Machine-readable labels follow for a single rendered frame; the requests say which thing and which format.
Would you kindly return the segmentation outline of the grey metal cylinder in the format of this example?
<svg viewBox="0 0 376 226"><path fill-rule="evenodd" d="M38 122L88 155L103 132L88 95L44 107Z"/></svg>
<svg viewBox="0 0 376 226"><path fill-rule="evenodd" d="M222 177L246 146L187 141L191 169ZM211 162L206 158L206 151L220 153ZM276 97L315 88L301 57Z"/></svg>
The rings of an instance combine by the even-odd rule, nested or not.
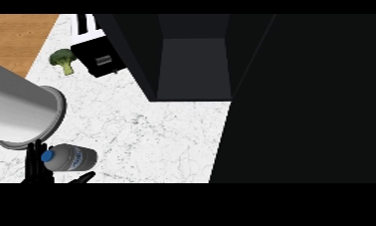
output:
<svg viewBox="0 0 376 226"><path fill-rule="evenodd" d="M57 130L66 98L48 86L37 86L0 67L0 146L23 150L37 139L46 141Z"/></svg>

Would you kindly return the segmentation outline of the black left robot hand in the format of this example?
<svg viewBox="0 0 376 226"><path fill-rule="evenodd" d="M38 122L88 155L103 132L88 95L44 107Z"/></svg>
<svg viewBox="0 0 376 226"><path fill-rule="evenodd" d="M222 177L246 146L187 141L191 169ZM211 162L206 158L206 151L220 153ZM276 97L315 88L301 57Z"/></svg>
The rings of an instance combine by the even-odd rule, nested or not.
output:
<svg viewBox="0 0 376 226"><path fill-rule="evenodd" d="M26 156L25 156L25 179L23 183L53 183L54 182L54 172L75 172L75 171L50 171L44 162L41 161L41 154L53 146L37 140L26 146ZM96 172L93 168L85 171L85 174L72 180L72 183L87 183L94 177Z"/></svg>

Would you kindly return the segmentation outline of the green broccoli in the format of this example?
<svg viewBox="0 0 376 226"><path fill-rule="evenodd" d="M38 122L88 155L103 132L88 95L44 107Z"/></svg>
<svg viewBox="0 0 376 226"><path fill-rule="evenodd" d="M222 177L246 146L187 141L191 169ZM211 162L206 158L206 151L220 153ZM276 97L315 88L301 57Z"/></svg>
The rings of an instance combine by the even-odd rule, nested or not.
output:
<svg viewBox="0 0 376 226"><path fill-rule="evenodd" d="M60 49L50 55L50 65L60 66L63 68L63 73L66 76L74 74L74 69L71 67L71 63L76 60L76 56L74 55L69 49Z"/></svg>

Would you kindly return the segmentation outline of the black and white toaster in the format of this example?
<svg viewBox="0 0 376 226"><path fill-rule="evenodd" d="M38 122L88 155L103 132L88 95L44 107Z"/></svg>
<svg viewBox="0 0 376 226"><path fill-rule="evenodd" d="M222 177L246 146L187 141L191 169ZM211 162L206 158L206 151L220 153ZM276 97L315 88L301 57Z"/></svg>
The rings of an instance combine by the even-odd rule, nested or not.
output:
<svg viewBox="0 0 376 226"><path fill-rule="evenodd" d="M112 46L106 33L93 14L72 14L71 50L87 67L88 73L102 77L116 73L127 65Z"/></svg>

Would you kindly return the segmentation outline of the clear blue-capped water bottle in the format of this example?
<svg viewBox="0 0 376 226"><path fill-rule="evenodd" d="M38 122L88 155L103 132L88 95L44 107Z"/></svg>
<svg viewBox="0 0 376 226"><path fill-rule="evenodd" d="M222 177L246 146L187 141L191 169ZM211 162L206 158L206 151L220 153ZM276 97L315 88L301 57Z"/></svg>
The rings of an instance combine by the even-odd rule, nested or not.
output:
<svg viewBox="0 0 376 226"><path fill-rule="evenodd" d="M62 143L41 154L41 161L50 171L87 171L97 163L97 152L82 146Z"/></svg>

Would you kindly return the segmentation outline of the dark grey open cabinet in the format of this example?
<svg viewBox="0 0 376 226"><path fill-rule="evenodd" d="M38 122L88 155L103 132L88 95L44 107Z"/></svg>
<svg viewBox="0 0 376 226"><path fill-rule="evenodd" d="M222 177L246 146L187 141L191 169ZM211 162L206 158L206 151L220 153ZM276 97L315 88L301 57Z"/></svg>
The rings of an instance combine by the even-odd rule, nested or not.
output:
<svg viewBox="0 0 376 226"><path fill-rule="evenodd" d="M152 102L228 102L271 14L99 14L96 20Z"/></svg>

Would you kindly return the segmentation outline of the dark grey cabinet door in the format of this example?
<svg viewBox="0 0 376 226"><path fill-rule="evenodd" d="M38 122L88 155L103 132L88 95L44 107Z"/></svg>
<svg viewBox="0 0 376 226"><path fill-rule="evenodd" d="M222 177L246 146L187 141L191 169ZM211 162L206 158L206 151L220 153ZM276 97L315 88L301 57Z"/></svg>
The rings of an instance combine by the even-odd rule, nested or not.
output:
<svg viewBox="0 0 376 226"><path fill-rule="evenodd" d="M276 16L209 180L376 182L376 14Z"/></svg>

